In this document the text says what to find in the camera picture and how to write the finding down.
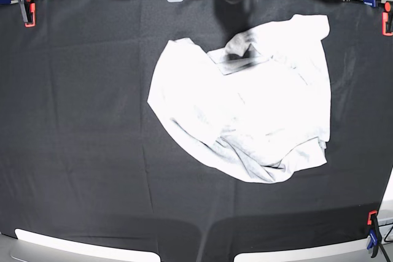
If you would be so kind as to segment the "grey t-shirt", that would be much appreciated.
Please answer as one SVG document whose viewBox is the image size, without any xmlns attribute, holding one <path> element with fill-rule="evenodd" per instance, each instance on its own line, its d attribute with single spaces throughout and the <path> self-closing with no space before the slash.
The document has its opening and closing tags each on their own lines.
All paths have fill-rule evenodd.
<svg viewBox="0 0 393 262">
<path fill-rule="evenodd" d="M 325 15 L 295 14 L 204 51 L 169 40 L 147 102 L 189 155 L 236 179 L 278 183 L 327 162 L 331 88 Z"/>
</svg>

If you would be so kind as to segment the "black table cloth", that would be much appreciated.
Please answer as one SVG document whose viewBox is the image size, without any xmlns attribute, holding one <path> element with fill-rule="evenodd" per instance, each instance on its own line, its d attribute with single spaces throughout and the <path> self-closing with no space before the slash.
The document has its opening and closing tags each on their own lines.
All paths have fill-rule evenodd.
<svg viewBox="0 0 393 262">
<path fill-rule="evenodd" d="M 244 183 L 178 146 L 147 104 L 170 39 L 205 50 L 292 15 L 328 16 L 327 164 Z M 1 232 L 163 261 L 232 261 L 367 234 L 392 170 L 392 39 L 379 10 L 333 0 L 41 0 L 1 7 Z"/>
</svg>

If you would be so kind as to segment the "red black clamp far left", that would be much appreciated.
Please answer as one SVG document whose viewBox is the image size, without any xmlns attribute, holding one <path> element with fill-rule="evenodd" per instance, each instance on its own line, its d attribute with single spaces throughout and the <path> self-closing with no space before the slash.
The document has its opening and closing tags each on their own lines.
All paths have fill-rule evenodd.
<svg viewBox="0 0 393 262">
<path fill-rule="evenodd" d="M 26 28 L 36 25 L 36 6 L 33 0 L 18 0 L 21 15 Z"/>
</svg>

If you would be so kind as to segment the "red black clamp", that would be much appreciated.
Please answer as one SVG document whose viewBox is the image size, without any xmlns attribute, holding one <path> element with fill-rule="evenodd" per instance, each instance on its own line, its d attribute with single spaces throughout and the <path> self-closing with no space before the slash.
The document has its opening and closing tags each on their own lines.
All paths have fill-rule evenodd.
<svg viewBox="0 0 393 262">
<path fill-rule="evenodd" d="M 33 0 L 18 0 L 21 15 L 26 28 L 36 25 L 36 6 Z"/>
<path fill-rule="evenodd" d="M 386 1 L 384 4 L 382 33 L 384 36 L 392 36 L 392 1 Z"/>
</svg>

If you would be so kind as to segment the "red black clamp far right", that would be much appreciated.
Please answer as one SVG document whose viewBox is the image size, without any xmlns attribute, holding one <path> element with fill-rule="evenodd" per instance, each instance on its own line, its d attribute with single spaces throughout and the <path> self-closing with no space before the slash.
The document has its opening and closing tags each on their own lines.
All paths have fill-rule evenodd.
<svg viewBox="0 0 393 262">
<path fill-rule="evenodd" d="M 384 4 L 382 33 L 384 36 L 392 36 L 392 1 L 386 1 Z"/>
</svg>

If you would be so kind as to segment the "red blue clamp near right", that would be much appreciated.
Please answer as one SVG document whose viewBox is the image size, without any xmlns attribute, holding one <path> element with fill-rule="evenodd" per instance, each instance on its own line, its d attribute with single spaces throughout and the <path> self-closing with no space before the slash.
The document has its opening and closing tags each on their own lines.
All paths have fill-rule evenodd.
<svg viewBox="0 0 393 262">
<path fill-rule="evenodd" d="M 379 251 L 379 245 L 381 242 L 381 233 L 379 231 L 379 224 L 377 219 L 377 210 L 370 211 L 368 213 L 367 226 L 368 226 L 368 236 L 370 241 L 367 245 L 367 250 L 372 250 L 371 258 L 375 258 Z"/>
</svg>

